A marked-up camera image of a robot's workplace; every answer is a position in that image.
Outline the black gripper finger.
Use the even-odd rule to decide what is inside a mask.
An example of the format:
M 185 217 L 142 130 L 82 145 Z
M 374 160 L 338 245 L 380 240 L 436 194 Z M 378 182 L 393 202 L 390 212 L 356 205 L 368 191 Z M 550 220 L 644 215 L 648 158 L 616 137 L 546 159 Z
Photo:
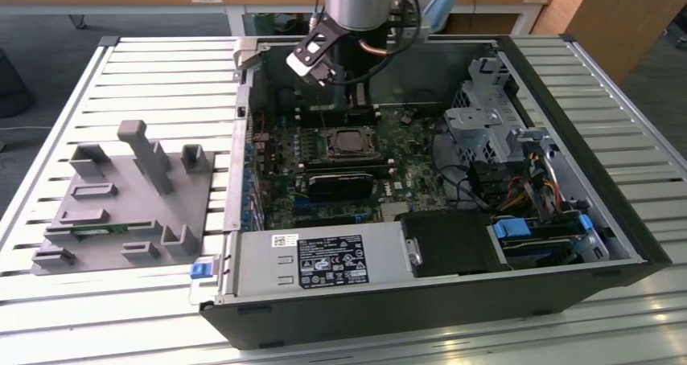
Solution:
M 353 108 L 370 104 L 370 87 L 368 84 L 354 84 L 348 87 L 349 103 Z

